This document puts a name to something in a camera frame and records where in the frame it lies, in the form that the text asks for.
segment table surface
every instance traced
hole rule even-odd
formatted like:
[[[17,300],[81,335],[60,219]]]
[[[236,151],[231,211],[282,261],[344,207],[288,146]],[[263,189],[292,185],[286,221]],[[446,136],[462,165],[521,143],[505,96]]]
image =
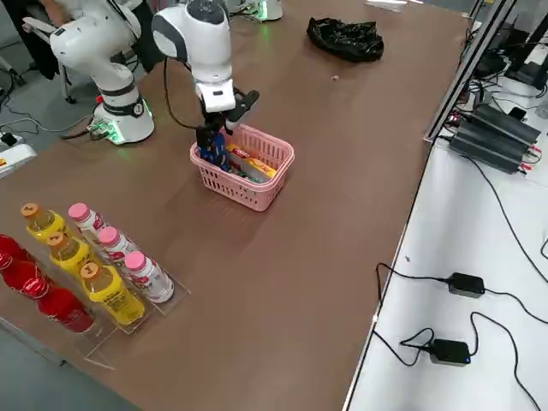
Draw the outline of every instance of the table surface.
[[[479,276],[488,289],[518,296],[530,312],[548,320],[545,280],[512,237],[491,189],[473,164],[447,151],[446,142],[438,144],[428,160],[395,269],[415,277],[449,277],[453,272]],[[480,166],[497,189],[524,248],[548,273],[548,260],[539,253],[548,236],[548,188],[521,175]],[[416,351],[399,347],[398,342],[425,327],[432,327],[437,338],[466,342],[472,351],[472,311],[510,330],[519,350],[518,376],[540,407],[548,407],[543,383],[548,327],[528,317],[509,297],[487,293],[476,300],[452,295],[442,283],[393,275],[375,330],[407,362]],[[508,335],[485,319],[474,321],[479,352],[464,368],[434,365],[427,354],[408,368],[371,337],[348,410],[535,410],[514,379]]]
[[[280,21],[232,26],[235,84],[261,92],[246,123],[295,148],[268,211],[201,185],[188,159],[194,136],[164,105],[162,67],[140,84],[155,115],[149,140],[59,142],[0,181],[2,230],[32,252],[46,253],[24,231],[22,203],[66,216],[84,201],[192,290],[167,318],[102,347],[114,372],[70,357],[142,408],[343,405],[376,307],[370,268],[396,248],[467,22],[415,3],[401,13],[354,0],[283,6]],[[377,21],[383,58],[352,64],[314,48],[311,16]],[[190,76],[172,63],[169,77],[176,115],[199,122]],[[69,355],[63,334],[4,287],[0,315]]]

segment bottle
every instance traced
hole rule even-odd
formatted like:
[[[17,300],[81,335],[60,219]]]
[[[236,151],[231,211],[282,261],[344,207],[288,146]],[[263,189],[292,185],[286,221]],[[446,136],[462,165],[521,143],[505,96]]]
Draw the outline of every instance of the bottle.
[[[35,278],[54,284],[34,263],[14,259],[4,251],[0,251],[0,273],[6,285],[17,293],[22,293],[25,284]]]
[[[85,242],[62,232],[50,235],[47,244],[51,249],[51,262],[68,271],[80,282],[81,268],[90,261],[99,263],[99,259]]]
[[[90,210],[84,203],[76,203],[70,206],[68,214],[74,220],[76,227],[86,241],[92,245],[97,253],[105,260],[109,260],[108,253],[101,246],[98,232],[109,225],[98,212]]]
[[[21,214],[28,221],[27,231],[38,241],[47,242],[57,231],[71,234],[63,217],[51,210],[42,210],[38,204],[25,204]]]
[[[28,261],[30,263],[36,261],[25,248],[21,247],[17,241],[7,235],[0,234],[0,251],[4,251],[14,259],[19,259],[21,261]]]
[[[175,285],[171,278],[141,251],[128,254],[125,263],[131,270],[133,284],[150,301],[166,302],[173,296]]]
[[[128,279],[131,271],[123,264],[126,255],[133,251],[139,251],[135,243],[114,227],[106,227],[99,231],[99,241],[104,250],[109,254],[109,259]]]
[[[102,304],[118,324],[130,325],[145,314],[145,306],[129,292],[113,266],[87,263],[80,275],[90,300]]]
[[[22,293],[37,301],[38,310],[73,332],[86,332],[93,318],[80,300],[67,289],[51,285],[42,277],[25,283]]]

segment blue object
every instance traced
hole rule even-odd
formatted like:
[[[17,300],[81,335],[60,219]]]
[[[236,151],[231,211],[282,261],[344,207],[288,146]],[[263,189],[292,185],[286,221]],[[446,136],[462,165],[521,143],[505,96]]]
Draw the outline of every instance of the blue object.
[[[217,133],[210,139],[210,143],[200,147],[200,157],[211,164],[215,164],[222,171],[229,171],[229,156],[226,152],[226,139],[222,133]]]

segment orange bottle cap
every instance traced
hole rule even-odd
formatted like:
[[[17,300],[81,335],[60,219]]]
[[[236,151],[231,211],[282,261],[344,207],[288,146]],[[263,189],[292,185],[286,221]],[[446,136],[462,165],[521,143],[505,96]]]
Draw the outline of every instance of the orange bottle cap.
[[[87,263],[80,270],[80,275],[82,278],[92,278],[97,275],[99,272],[99,266],[95,263]]]
[[[26,203],[21,207],[21,214],[24,218],[33,219],[40,211],[40,206],[36,203]]]
[[[46,243],[51,248],[60,248],[64,247],[69,240],[70,238],[68,235],[62,233],[61,231],[57,231],[49,236]]]

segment black plastic bag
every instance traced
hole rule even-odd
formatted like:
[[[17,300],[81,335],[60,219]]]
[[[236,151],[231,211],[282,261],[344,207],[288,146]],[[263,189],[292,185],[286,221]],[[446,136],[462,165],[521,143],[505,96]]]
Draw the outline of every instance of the black plastic bag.
[[[350,62],[375,62],[384,52],[375,21],[347,24],[336,19],[311,18],[307,34],[320,49]]]

